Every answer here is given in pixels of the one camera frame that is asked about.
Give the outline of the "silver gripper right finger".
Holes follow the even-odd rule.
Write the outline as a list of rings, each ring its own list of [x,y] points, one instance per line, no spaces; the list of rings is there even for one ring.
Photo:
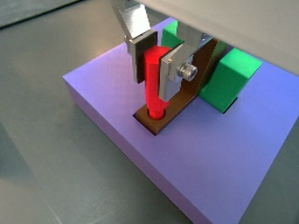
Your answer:
[[[181,40],[160,58],[159,97],[168,102],[180,91],[181,81],[191,81],[197,73],[192,65],[193,54],[211,41],[211,36],[184,23],[177,24],[176,37]]]

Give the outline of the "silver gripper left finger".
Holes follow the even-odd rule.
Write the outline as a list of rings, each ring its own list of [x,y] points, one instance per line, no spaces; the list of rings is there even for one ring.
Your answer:
[[[145,80],[144,53],[157,44],[157,32],[151,28],[145,6],[128,4],[129,0],[112,0],[112,8],[124,35],[127,52],[132,58],[133,80]]]

